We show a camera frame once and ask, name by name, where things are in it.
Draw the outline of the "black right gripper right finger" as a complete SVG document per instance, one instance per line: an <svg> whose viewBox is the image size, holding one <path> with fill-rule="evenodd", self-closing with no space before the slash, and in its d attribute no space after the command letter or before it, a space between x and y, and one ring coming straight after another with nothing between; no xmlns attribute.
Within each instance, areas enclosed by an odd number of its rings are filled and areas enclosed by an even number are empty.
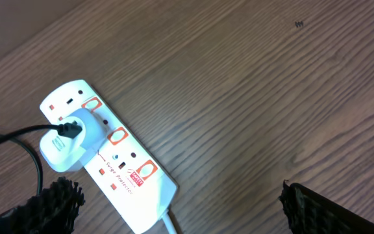
<svg viewBox="0 0 374 234"><path fill-rule="evenodd" d="M283 181L279 201L293 234L374 234L374 223L299 183Z"/></svg>

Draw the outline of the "white power strip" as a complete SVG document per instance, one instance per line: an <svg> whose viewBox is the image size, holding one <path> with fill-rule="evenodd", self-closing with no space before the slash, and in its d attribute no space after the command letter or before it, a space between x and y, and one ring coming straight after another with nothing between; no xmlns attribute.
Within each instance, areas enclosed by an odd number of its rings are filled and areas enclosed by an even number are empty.
<svg viewBox="0 0 374 234"><path fill-rule="evenodd" d="M63 84L40 104L41 112L55 125L78 109L88 109L107 130L105 143L81 169L134 233L145 233L159 220L175 233L169 217L178 189L175 180L85 80Z"/></svg>

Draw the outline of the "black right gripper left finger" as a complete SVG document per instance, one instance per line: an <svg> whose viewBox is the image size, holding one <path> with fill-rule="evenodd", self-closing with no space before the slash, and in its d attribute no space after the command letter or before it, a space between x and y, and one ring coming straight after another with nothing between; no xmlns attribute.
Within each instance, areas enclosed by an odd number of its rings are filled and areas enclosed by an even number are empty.
<svg viewBox="0 0 374 234"><path fill-rule="evenodd" d="M85 203L77 182L59 177L26 204L0 214L0 234L71 234Z"/></svg>

